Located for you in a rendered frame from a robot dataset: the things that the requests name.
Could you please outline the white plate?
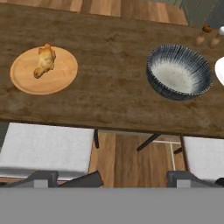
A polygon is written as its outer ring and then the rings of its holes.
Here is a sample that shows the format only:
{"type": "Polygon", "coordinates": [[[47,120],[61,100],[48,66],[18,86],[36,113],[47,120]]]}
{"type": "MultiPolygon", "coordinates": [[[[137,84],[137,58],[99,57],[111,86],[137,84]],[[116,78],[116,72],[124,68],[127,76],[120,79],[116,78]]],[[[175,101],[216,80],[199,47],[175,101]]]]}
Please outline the white plate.
{"type": "Polygon", "coordinates": [[[214,66],[214,71],[217,79],[224,87],[224,57],[218,59],[214,66]]]}

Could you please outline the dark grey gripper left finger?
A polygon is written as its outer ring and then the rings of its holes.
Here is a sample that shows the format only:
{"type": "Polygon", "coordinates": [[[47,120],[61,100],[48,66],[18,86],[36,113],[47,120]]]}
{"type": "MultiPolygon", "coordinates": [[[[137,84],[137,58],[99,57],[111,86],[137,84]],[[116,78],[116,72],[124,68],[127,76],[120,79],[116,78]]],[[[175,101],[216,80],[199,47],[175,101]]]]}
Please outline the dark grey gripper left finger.
{"type": "Polygon", "coordinates": [[[8,187],[52,188],[58,185],[57,171],[35,171],[24,180],[8,184],[8,187]]]}

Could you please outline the wooden shaker with brown top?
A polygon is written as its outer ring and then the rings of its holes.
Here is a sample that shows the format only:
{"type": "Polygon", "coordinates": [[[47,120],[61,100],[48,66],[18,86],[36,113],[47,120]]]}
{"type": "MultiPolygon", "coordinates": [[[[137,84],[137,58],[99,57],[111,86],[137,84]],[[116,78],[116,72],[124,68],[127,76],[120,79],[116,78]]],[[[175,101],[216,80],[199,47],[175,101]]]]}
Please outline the wooden shaker with brown top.
{"type": "Polygon", "coordinates": [[[197,47],[200,47],[203,45],[203,43],[205,42],[205,39],[206,39],[206,35],[208,33],[210,33],[212,31],[212,28],[208,25],[208,24],[205,24],[203,27],[202,27],[202,30],[201,32],[198,34],[198,36],[196,37],[195,41],[194,41],[194,45],[197,46],[197,47]]]}

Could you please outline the round wooden plate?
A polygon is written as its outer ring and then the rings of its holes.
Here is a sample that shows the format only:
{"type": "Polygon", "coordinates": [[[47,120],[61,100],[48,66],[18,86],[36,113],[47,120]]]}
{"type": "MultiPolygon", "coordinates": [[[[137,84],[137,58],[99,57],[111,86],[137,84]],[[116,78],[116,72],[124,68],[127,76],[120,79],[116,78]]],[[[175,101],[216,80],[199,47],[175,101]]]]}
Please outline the round wooden plate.
{"type": "Polygon", "coordinates": [[[78,73],[77,59],[67,50],[45,45],[20,54],[10,68],[10,79],[31,95],[50,95],[67,88],[78,73]]]}

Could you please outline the wooden dining table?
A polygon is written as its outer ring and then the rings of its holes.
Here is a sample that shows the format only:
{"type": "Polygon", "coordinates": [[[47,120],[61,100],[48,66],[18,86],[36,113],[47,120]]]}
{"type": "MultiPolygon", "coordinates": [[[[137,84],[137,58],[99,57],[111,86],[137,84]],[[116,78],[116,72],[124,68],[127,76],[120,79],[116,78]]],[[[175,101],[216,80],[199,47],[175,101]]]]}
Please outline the wooden dining table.
{"type": "Polygon", "coordinates": [[[193,47],[198,32],[185,25],[0,3],[0,121],[224,138],[224,87],[218,81],[190,101],[171,101],[146,78],[153,48],[193,47]],[[75,56],[77,78],[57,94],[23,93],[12,85],[11,64],[44,43],[75,56]]]}

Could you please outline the golden chicken drumstick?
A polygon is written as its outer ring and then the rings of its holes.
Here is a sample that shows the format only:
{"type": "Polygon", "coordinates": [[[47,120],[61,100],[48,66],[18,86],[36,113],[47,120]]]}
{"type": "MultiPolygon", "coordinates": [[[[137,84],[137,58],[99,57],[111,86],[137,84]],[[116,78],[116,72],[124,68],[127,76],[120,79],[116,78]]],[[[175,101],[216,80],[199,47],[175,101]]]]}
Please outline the golden chicken drumstick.
{"type": "Polygon", "coordinates": [[[38,66],[34,69],[33,74],[39,79],[44,73],[54,69],[56,53],[49,44],[45,44],[38,49],[38,66]]]}

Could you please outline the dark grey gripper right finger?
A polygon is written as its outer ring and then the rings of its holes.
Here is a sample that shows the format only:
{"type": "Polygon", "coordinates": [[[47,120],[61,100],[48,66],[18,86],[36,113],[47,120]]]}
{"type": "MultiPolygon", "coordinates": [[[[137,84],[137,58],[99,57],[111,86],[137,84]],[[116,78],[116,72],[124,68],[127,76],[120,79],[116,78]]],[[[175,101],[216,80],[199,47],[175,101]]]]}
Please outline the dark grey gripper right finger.
{"type": "Polygon", "coordinates": [[[167,187],[173,188],[204,188],[215,187],[215,184],[209,181],[201,180],[191,174],[189,171],[168,171],[166,173],[167,187]]]}

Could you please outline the blue striped ceramic bowl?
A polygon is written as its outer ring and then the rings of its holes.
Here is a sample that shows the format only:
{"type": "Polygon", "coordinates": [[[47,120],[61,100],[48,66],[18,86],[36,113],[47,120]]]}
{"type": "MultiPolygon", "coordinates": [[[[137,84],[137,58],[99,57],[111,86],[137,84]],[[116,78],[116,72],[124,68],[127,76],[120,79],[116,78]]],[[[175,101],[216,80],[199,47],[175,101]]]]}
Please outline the blue striped ceramic bowl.
{"type": "Polygon", "coordinates": [[[160,45],[147,59],[148,82],[164,98],[174,101],[187,101],[206,93],[213,85],[212,74],[207,60],[183,45],[160,45]]]}

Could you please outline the white cushioned stool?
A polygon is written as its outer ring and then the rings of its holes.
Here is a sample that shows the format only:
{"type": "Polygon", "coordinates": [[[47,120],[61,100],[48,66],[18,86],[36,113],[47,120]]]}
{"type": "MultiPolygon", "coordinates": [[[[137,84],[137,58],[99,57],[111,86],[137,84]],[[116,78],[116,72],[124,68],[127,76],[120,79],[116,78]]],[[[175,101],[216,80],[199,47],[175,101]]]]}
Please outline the white cushioned stool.
{"type": "Polygon", "coordinates": [[[196,178],[224,187],[224,139],[182,136],[185,169],[196,178]]]}
{"type": "Polygon", "coordinates": [[[63,187],[100,187],[100,173],[88,172],[91,150],[98,146],[96,129],[12,122],[0,149],[0,178],[57,171],[63,187]]]}

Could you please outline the wooden shaker with white top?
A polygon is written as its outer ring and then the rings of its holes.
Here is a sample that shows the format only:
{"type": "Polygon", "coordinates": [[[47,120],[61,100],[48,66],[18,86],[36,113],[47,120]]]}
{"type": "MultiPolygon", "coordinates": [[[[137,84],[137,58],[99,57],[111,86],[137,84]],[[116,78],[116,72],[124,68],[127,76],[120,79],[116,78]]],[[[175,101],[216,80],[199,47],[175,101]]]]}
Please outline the wooden shaker with white top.
{"type": "Polygon", "coordinates": [[[215,48],[221,42],[221,38],[223,36],[224,36],[224,25],[219,29],[218,33],[211,39],[209,47],[215,48]]]}

